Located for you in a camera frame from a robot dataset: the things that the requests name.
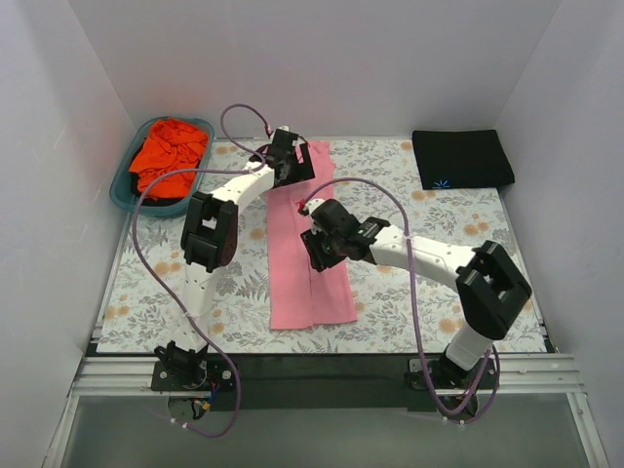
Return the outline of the pink t shirt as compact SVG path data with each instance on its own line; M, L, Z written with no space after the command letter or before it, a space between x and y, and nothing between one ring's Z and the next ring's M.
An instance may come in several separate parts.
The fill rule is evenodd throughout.
M301 201L317 186L333 179L330 145L313 141L309 147L315 177L265 194L267 215L270 329L302 330L357 320L346 265L321 273L310 264L300 234L311 228L298 213Z

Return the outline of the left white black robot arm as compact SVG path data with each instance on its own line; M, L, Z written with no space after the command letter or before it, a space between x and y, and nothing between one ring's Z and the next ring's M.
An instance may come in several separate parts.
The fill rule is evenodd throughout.
M181 235L186 262L181 302L186 322L167 346L155 349L164 374L187 390L207 385L208 328L217 283L237 250L239 215L254 200L275 188L312 179L315 174L305 138L279 127L269 143L252 156L244 172L208 193L195 192L187 207Z

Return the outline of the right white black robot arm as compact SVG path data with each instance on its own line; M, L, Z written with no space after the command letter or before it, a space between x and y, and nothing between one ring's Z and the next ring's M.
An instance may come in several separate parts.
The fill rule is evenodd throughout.
M407 237L387 220L359 221L334 199L312 199L299 212L312 220L301 234L311 266L322 272L345 259L414 271L458 294L465 324L436 365L438 382L463 387L493 342L506 337L532 289L505 249L486 241L472 248Z

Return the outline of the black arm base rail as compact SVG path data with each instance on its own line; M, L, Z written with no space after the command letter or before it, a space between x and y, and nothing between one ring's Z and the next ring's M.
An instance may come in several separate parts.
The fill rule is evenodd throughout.
M406 409L434 411L411 354L233 354L242 382L243 410ZM197 379L154 365L150 389L191 398L216 389L213 410L232 410L236 382L226 362L207 355L194 367Z

